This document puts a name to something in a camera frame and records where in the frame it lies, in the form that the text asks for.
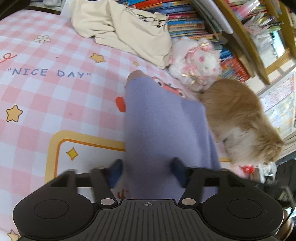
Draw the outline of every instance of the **beige cloth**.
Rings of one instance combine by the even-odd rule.
[[[131,9],[112,0],[75,0],[70,14],[81,36],[95,36],[96,43],[137,54],[161,69],[168,66],[172,44],[166,15]]]

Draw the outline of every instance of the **bed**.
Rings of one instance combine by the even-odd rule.
[[[124,159],[124,113],[115,99],[137,69],[182,89],[165,70],[79,36],[69,18],[21,10],[0,21],[2,241],[18,238],[13,208],[44,183],[67,169]],[[121,187],[117,198],[127,196]]]

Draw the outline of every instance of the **dog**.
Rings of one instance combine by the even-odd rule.
[[[216,81],[198,94],[212,132],[223,141],[233,164],[277,161],[284,142],[263,112],[259,98],[243,83]]]

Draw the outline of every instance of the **yellow star print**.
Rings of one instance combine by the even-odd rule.
[[[7,235],[10,237],[11,241],[17,241],[20,238],[20,236],[16,234],[13,230],[10,230],[10,233]]]
[[[93,53],[93,55],[90,56],[90,58],[93,59],[96,63],[100,63],[100,62],[105,63],[106,62],[104,60],[104,56],[103,55],[98,55],[96,53]]]
[[[18,108],[18,106],[15,104],[14,107],[12,107],[11,109],[7,109],[6,113],[7,113],[7,119],[6,121],[14,121],[14,122],[18,122],[18,119],[20,117],[20,115],[22,114],[22,110],[20,110]]]
[[[76,152],[74,147],[72,147],[72,149],[70,151],[66,152],[66,153],[71,158],[71,161],[73,161],[75,157],[79,156],[79,154]]]

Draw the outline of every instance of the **red object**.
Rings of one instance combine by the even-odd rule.
[[[253,174],[255,168],[253,166],[243,166],[241,169],[244,171],[245,174]]]
[[[150,7],[150,6],[156,5],[158,3],[173,2],[173,1],[174,0],[147,0],[147,1],[133,4],[133,6],[135,6],[137,9],[141,9],[144,7]]]
[[[119,109],[120,112],[125,113],[126,111],[126,104],[124,102],[124,99],[120,96],[116,97],[115,103],[117,105],[117,108]]]
[[[183,92],[183,90],[179,89],[179,88],[174,88],[169,84],[164,83],[161,79],[159,79],[158,77],[153,76],[152,79],[154,79],[154,81],[159,84],[160,87],[164,88],[167,91],[170,91],[182,98],[187,98],[187,95]]]
[[[227,70],[228,68],[233,68],[236,72],[236,75],[239,76],[240,82],[245,82],[250,78],[248,71],[237,56],[222,61],[220,65],[223,69],[222,71]]]
[[[197,18],[196,13],[177,13],[170,15],[168,20],[170,19],[178,19],[178,18]]]

